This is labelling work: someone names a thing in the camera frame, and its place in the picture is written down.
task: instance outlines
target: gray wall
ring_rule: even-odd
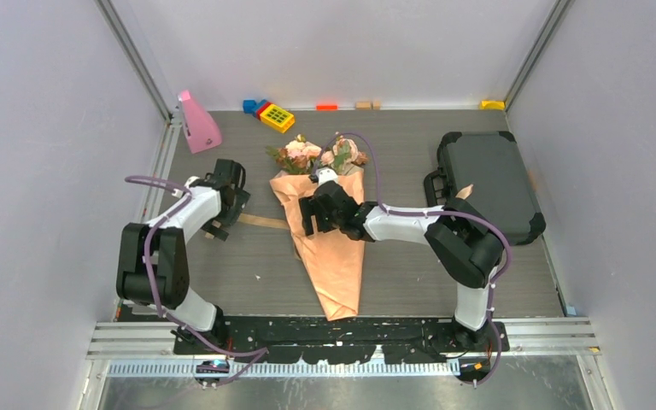
[[[73,408],[161,130],[92,1],[0,1],[0,410]]]
[[[188,88],[207,109],[239,110],[263,97],[287,108],[504,99],[554,0],[114,3],[165,96]]]
[[[509,119],[615,399],[656,408],[656,2],[575,2]]]

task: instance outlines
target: brown wrapping paper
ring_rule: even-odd
[[[363,170],[339,176],[338,183],[358,203],[363,202]],[[320,305],[328,320],[358,315],[360,279],[363,272],[364,246],[340,231],[317,232],[306,237],[302,228],[298,200],[311,196],[317,185],[307,175],[285,175],[270,180],[272,191],[285,208],[290,235],[313,282]]]

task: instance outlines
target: metal floor panel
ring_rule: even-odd
[[[190,378],[109,378],[100,408],[138,409],[164,401],[170,402],[160,408],[171,410],[592,408],[574,356],[502,358],[501,369],[478,389],[452,376],[245,378],[205,390]]]

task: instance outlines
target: yellow toy block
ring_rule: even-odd
[[[479,109],[504,109],[505,107],[503,101],[484,100],[479,103]]]
[[[260,120],[277,132],[285,133],[293,124],[296,117],[275,104],[270,104],[260,115]]]

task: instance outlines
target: dried flower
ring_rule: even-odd
[[[356,146],[355,142],[352,139],[346,139],[343,137],[340,137],[336,144],[333,146],[333,154],[337,155],[339,150],[345,145],[348,144],[350,146],[350,157],[348,158],[348,162],[353,162],[358,158],[359,150],[358,146]]]
[[[323,165],[332,165],[333,160],[335,160],[336,157],[333,155],[332,151],[326,151],[323,153],[323,156],[320,157],[320,163]]]
[[[308,158],[305,155],[298,156],[296,158],[293,158],[293,164],[296,167],[305,169],[306,167],[308,167]]]
[[[358,157],[353,161],[354,165],[363,166],[368,163],[368,155],[365,152],[359,152]]]

